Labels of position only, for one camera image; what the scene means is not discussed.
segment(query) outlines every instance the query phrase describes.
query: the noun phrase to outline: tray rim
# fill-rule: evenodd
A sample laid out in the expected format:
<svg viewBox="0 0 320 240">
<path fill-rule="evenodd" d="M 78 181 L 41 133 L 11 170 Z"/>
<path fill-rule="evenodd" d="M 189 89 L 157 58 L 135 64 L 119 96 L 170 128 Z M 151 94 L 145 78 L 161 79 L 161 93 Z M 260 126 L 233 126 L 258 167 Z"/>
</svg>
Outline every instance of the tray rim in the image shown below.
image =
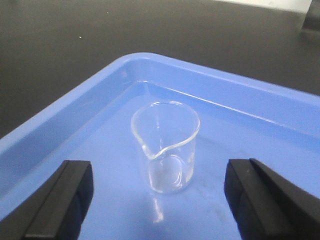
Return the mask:
<svg viewBox="0 0 320 240">
<path fill-rule="evenodd" d="M 75 88 L 68 91 L 66 94 L 55 100 L 53 103 L 49 104 L 43 110 L 35 114 L 33 117 L 22 123 L 20 126 L 9 132 L 7 135 L 0 139 L 0 154 L 5 152 L 9 147 L 13 146 L 16 142 L 22 139 L 24 136 L 28 135 L 34 129 L 36 129 L 40 124 L 50 119 L 56 113 L 58 113 L 64 106 L 72 103 L 74 100 L 82 96 L 89 89 L 93 88 L 100 82 L 106 79 L 107 76 L 112 74 L 114 71 L 125 66 L 129 62 L 148 60 L 155 63 L 164 64 L 167 66 L 176 67 L 179 69 L 188 70 L 197 74 L 216 77 L 220 81 L 225 81 L 237 85 L 241 85 L 247 88 L 263 91 L 266 93 L 281 96 L 294 101 L 302 102 L 310 106 L 316 106 L 320 108 L 320 96 L 303 92 L 297 89 L 288 88 L 285 86 L 280 86 L 274 83 L 265 82 L 262 80 L 257 80 L 254 78 L 201 66 L 195 63 L 171 58 L 168 56 L 159 55 L 150 52 L 137 52 L 130 53 L 121 56 L 99 70 L 97 73 L 89 77 L 84 82 L 80 83 Z"/>
</svg>

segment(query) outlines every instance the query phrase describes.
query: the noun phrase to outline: empty glass beaker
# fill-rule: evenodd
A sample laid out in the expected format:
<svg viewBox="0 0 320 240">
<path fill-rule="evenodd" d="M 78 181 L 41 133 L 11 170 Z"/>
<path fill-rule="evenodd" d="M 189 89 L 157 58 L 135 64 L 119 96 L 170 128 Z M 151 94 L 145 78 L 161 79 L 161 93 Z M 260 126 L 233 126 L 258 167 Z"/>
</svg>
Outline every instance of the empty glass beaker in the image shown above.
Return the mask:
<svg viewBox="0 0 320 240">
<path fill-rule="evenodd" d="M 139 143 L 143 175 L 156 192 L 185 187 L 194 172 L 198 114 L 177 101 L 154 102 L 139 109 L 131 130 Z"/>
</svg>

